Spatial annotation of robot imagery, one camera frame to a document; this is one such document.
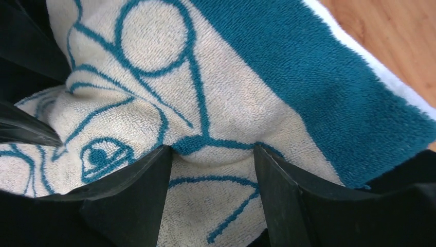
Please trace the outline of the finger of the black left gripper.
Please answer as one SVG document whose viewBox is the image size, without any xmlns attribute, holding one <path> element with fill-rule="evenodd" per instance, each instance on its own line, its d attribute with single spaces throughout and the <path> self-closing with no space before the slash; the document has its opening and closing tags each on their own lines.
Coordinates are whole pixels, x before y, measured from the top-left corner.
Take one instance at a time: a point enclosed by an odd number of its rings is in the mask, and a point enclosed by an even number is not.
<svg viewBox="0 0 436 247">
<path fill-rule="evenodd" d="M 60 147 L 62 142 L 48 124 L 7 101 L 1 101 L 1 144 Z"/>
<path fill-rule="evenodd" d="M 1 1 L 1 58 L 64 82 L 70 66 L 46 18 L 45 1 Z"/>
</svg>

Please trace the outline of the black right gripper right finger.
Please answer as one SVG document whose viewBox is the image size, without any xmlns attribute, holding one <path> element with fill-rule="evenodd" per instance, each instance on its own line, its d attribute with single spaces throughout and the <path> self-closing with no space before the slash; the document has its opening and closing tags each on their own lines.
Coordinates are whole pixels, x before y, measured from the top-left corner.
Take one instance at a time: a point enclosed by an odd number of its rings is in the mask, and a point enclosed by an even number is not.
<svg viewBox="0 0 436 247">
<path fill-rule="evenodd" d="M 254 148 L 271 246 L 435 246 L 435 184 L 353 190 Z"/>
</svg>

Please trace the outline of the teal white cartoon towel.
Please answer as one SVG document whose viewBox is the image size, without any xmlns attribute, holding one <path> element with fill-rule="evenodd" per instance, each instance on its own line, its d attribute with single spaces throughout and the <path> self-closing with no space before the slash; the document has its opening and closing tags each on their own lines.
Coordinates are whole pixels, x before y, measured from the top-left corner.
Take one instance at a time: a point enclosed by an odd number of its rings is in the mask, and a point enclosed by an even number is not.
<svg viewBox="0 0 436 247">
<path fill-rule="evenodd" d="M 62 146 L 1 144 L 1 192 L 65 195 L 162 146 L 156 246 L 252 246 L 262 146 L 359 190 L 435 140 L 435 109 L 318 1 L 45 1 L 70 74 L 6 60 L 1 101 Z"/>
</svg>

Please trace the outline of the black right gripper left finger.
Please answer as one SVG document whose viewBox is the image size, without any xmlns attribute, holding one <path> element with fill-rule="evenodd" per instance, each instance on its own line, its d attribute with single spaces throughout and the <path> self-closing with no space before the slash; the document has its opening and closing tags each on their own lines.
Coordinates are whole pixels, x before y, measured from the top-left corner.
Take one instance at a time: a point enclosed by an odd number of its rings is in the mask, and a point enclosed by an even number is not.
<svg viewBox="0 0 436 247">
<path fill-rule="evenodd" d="M 68 194 L 1 192 L 1 246 L 156 246 L 172 167 L 162 146 Z"/>
</svg>

